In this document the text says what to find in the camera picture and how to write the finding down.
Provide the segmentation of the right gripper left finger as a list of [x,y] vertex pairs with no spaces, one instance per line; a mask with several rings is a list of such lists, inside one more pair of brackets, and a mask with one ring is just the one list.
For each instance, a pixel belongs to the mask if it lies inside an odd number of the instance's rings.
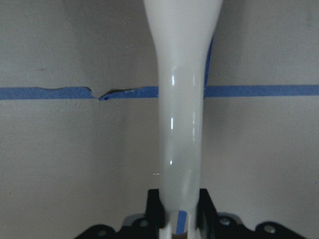
[[146,209],[143,214],[125,218],[119,231],[99,224],[86,229],[78,239],[158,239],[164,227],[165,213],[160,201],[159,190],[148,190]]

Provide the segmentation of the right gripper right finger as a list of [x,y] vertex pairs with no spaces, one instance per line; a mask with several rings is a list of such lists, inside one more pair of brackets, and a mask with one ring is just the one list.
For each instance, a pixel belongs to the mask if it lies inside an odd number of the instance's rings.
[[207,189],[200,189],[197,227],[202,239],[303,239],[304,236],[275,222],[266,221],[251,230],[234,214],[217,212]]

